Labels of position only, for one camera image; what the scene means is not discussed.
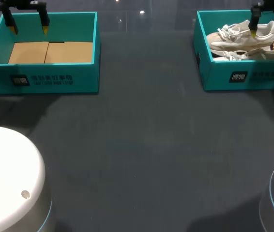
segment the black label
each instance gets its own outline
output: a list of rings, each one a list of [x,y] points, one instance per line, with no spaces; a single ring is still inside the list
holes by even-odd
[[[199,56],[199,51],[197,51],[197,55],[196,55],[196,62],[197,62],[197,66],[199,67],[199,64],[200,64],[200,56]]]
[[[10,77],[15,86],[30,86],[26,75],[10,75]]]
[[[248,72],[232,72],[230,76],[230,83],[242,83],[245,82],[245,78],[247,77]]]

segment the dark gray table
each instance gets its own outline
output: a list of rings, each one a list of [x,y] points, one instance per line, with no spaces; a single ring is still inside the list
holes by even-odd
[[[57,232],[261,231],[274,92],[203,91],[191,47],[197,9],[250,4],[48,1],[99,12],[100,92],[0,97],[0,126],[41,151]]]

